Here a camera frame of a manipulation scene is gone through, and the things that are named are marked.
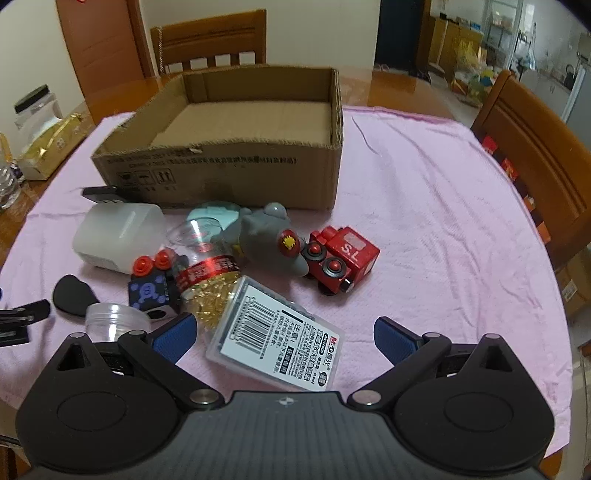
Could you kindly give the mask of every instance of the red toy train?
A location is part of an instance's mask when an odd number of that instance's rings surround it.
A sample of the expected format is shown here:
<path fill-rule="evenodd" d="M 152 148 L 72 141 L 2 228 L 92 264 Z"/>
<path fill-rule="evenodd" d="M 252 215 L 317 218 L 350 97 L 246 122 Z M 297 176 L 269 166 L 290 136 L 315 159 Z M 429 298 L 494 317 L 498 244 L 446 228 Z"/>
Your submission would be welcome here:
<path fill-rule="evenodd" d="M 335 295 L 351 291 L 371 271 L 379 248 L 351 227 L 327 226 L 310 234 L 301 254 L 310 268 L 308 277 L 318 280 L 323 294 Z"/>

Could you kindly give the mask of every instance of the white sticker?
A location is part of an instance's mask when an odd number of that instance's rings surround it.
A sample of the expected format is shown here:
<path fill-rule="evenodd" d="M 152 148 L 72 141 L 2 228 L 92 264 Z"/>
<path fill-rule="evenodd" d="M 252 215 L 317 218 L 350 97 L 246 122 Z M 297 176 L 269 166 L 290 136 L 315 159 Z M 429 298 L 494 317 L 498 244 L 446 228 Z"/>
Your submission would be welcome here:
<path fill-rule="evenodd" d="M 338 333 L 248 286 L 220 353 L 310 391 L 326 390 Z"/>
<path fill-rule="evenodd" d="M 574 294 L 577 293 L 577 285 L 575 285 L 574 280 L 570 280 L 562 289 L 562 298 L 564 301 L 569 301 L 571 298 L 574 297 Z"/>
<path fill-rule="evenodd" d="M 357 250 L 363 250 L 365 248 L 365 242 L 361 240 L 353 232 L 348 232 L 344 235 L 343 240 L 348 244 L 353 245 Z"/>

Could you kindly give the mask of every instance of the wooden door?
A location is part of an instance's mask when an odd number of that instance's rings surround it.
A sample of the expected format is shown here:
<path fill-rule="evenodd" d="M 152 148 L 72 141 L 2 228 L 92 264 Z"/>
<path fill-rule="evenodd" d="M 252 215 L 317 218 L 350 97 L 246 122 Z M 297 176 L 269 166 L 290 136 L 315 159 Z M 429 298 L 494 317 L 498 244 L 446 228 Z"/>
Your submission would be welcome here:
<path fill-rule="evenodd" d="M 56 4 L 85 98 L 151 76 L 151 62 L 148 68 L 145 58 L 141 61 L 147 45 L 142 48 L 146 40 L 138 0 L 56 0 Z"/>

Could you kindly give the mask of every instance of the glass jar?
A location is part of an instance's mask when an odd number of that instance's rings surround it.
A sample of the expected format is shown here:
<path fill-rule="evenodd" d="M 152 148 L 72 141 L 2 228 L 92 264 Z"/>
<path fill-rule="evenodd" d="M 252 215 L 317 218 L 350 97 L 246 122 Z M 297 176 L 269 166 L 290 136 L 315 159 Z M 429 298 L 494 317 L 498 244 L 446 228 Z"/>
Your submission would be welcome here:
<path fill-rule="evenodd" d="M 56 95 L 47 85 L 26 94 L 14 104 L 14 111 L 23 153 L 45 130 L 63 119 Z"/>

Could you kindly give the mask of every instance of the plastic box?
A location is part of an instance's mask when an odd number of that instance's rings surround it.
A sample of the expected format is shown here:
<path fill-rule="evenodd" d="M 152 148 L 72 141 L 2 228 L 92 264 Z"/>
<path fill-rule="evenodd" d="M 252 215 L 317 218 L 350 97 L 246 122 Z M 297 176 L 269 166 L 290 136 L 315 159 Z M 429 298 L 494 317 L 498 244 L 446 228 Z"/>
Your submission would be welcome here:
<path fill-rule="evenodd" d="M 242 277 L 206 358 L 278 388 L 327 391 L 344 339 L 337 327 Z"/>
<path fill-rule="evenodd" d="M 97 203 L 78 228 L 72 248 L 90 265 L 130 274 L 134 261 L 153 257 L 164 237 L 164 215 L 157 205 Z"/>

